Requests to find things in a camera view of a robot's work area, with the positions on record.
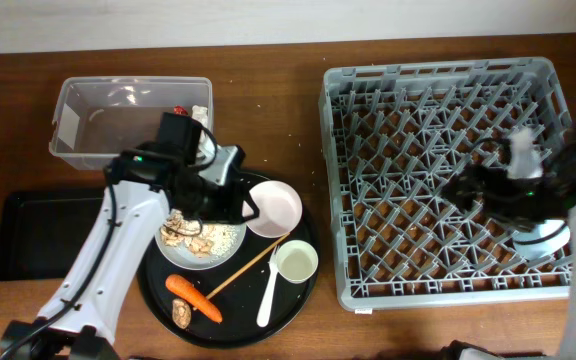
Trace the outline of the white shallow bowl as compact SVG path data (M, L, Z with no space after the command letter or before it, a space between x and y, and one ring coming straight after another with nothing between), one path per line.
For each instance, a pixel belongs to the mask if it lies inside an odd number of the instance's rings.
M266 180L253 186L249 193L259 208L259 216L246 222L254 234L263 238L279 238L294 230L301 221L301 198L288 184Z

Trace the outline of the rice and peanut shells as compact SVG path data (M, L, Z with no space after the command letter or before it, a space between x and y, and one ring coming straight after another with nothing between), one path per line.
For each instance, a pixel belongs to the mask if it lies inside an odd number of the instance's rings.
M159 233L165 246L185 248L199 258L223 257L234 247L242 227L186 220L180 211L173 210Z

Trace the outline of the blue plastic cup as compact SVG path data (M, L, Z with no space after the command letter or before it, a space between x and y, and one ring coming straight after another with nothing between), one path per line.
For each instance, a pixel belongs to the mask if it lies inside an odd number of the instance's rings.
M530 232L514 231L511 240L519 255L537 260L564 247L570 240L570 230L563 220L546 220Z

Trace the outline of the grey plate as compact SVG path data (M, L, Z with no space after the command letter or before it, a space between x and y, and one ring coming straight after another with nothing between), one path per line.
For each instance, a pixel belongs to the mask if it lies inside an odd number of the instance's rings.
M186 270L207 270L229 260L243 244L245 225L204 225L196 237L173 234L161 227L155 242L164 257Z

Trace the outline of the wooden chopstick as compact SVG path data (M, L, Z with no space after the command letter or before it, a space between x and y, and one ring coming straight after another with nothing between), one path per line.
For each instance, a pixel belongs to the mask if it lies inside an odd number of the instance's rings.
M249 268L251 268L253 265L255 265L259 260L264 258L270 252L274 251L282 241L284 241L285 239L288 238L289 235L290 235L290 232L283 235L279 239L275 240L270 246L268 246L266 249L261 251L253 259L251 259L249 262L247 262L244 266L242 266L239 270L237 270L234 274L232 274L224 282L222 282L214 290L212 290L208 295L206 295L206 298L208 300L212 299L215 295L217 295L220 291L222 291L230 283L232 283L234 280L236 280L238 277L240 277L243 273L245 273Z

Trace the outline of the small white cup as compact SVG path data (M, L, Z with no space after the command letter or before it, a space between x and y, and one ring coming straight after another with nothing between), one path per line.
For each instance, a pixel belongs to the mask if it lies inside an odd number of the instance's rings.
M318 269L319 257L314 246L303 240L291 240L276 253L279 274L288 282L301 284Z

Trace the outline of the white tissue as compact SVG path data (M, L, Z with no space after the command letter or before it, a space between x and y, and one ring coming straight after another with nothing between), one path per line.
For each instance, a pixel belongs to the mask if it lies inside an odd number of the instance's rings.
M203 127L209 127L209 111L207 107L194 105L192 107L191 117L200 122Z

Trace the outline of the red snack wrapper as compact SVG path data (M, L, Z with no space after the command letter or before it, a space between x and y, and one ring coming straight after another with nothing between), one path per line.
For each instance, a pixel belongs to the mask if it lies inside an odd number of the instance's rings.
M187 115L188 111L182 106L175 106L173 112L177 115Z

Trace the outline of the white plastic fork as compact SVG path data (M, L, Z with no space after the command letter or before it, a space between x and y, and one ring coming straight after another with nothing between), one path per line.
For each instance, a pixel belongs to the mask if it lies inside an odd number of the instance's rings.
M256 318L256 323L259 327L264 328L269 324L270 315L272 310L272 303L274 297L274 290L276 286L276 280L278 276L278 265L277 265L277 248L274 248L269 259L269 278L263 294L263 298L259 307L259 311Z

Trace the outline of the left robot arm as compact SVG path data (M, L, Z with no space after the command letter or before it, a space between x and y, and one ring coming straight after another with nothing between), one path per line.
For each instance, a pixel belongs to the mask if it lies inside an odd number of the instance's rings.
M243 224L260 211L239 178L238 145L214 145L214 135L186 115L164 113L157 137L122 151L103 169L101 208L59 289L31 323L12 321L0 341L3 359L115 359L119 314L155 234L178 210L187 220Z

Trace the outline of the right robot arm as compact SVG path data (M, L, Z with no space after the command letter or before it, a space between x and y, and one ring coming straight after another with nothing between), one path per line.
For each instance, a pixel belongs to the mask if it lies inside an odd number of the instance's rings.
M528 246L539 246L568 233L573 247L573 271L559 359L576 359L576 124L573 135L558 153L541 160L532 129L523 128L496 139L509 165L490 169L468 164L442 188L442 196L465 211L482 199L486 216L531 235ZM549 220L560 226L547 235L534 234Z

